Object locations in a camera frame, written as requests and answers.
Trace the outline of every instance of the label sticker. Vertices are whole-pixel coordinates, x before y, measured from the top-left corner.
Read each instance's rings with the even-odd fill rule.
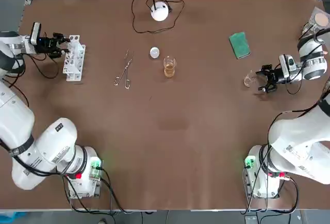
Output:
[[[57,164],[62,160],[63,156],[69,151],[70,147],[65,146],[52,160],[54,164]]]
[[[35,161],[33,161],[31,164],[30,164],[30,167],[32,168],[36,168],[40,163],[42,162],[42,159],[40,157],[37,157],[35,159]],[[29,174],[31,173],[28,169],[25,169],[23,171],[23,173],[26,175],[26,176],[29,176]]]

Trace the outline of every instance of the glass cup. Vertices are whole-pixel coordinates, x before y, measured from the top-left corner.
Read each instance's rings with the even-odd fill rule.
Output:
[[[167,78],[171,78],[175,73],[176,61],[172,56],[167,56],[164,58],[164,73]]]

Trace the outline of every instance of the white round object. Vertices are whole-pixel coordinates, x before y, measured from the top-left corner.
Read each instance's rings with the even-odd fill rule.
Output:
[[[158,22],[164,21],[169,15],[169,7],[164,2],[156,2],[155,5],[151,7],[152,18]]]
[[[152,47],[151,50],[150,50],[150,56],[153,58],[153,59],[156,59],[159,57],[159,49],[156,48],[156,47]]]

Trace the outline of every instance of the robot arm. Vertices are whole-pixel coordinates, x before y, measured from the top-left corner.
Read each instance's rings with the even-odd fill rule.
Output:
[[[80,197],[93,196],[98,179],[95,167],[101,165],[95,150],[75,145],[77,129],[67,118],[59,118],[36,140],[31,135],[34,121],[31,110],[0,81],[0,144],[13,157],[11,174],[15,185],[33,189],[45,178],[22,166],[18,158],[42,172],[57,167],[71,177]]]
[[[304,115],[276,121],[268,133],[269,147],[251,148],[245,167],[247,180],[255,186],[254,196],[277,196],[285,173],[330,184],[330,150],[321,143],[330,141],[329,103],[330,94],[326,93]]]
[[[7,73],[21,74],[25,70],[22,54],[43,54],[59,58],[68,52],[58,45],[70,42],[61,33],[53,33],[53,38],[41,37],[41,24],[34,23],[29,36],[16,32],[0,32],[0,79]]]
[[[295,62],[291,55],[279,56],[279,67],[263,65],[257,75],[264,75],[267,84],[258,89],[266,93],[276,91],[277,84],[287,84],[302,79],[313,80],[321,77],[327,70],[322,44],[330,48],[330,28],[322,29],[314,35],[299,40],[300,61]]]
[[[277,171],[330,184],[330,150],[321,143],[330,141],[328,103],[329,95],[304,116],[279,120],[272,125],[270,160]]]

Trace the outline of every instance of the brown tabletop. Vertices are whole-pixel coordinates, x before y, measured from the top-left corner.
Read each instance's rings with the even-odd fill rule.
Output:
[[[42,32],[80,35],[86,44],[82,81],[65,75],[43,78],[26,58],[26,74],[18,86],[26,93],[38,137],[53,121],[67,117],[78,129],[77,143],[90,145],[105,161],[114,190],[124,208],[243,209],[246,198],[242,162],[249,149],[266,143],[276,114],[311,106],[327,76],[304,81],[291,96],[283,85],[260,98],[243,86],[250,70],[278,64],[280,54],[298,59],[297,39],[317,0],[184,0],[175,28],[156,35],[132,28],[132,0],[33,0],[24,11],[20,34],[30,34],[33,21]],[[181,4],[164,27],[173,23]],[[138,30],[160,28],[145,0],[134,3]],[[251,55],[237,60],[228,37],[245,31]],[[160,59],[149,58],[150,48]],[[134,51],[129,67],[130,89],[113,80],[124,67],[126,50]],[[162,59],[177,60],[175,76],[165,79]],[[57,59],[60,67],[63,59]],[[51,60],[39,62],[54,72]],[[0,208],[68,209],[62,182],[49,177],[32,191],[17,188],[11,159],[4,152],[0,171]],[[330,208],[330,186],[294,176],[302,209]],[[286,185],[270,208],[290,208],[294,190]],[[93,208],[108,209],[103,188]]]

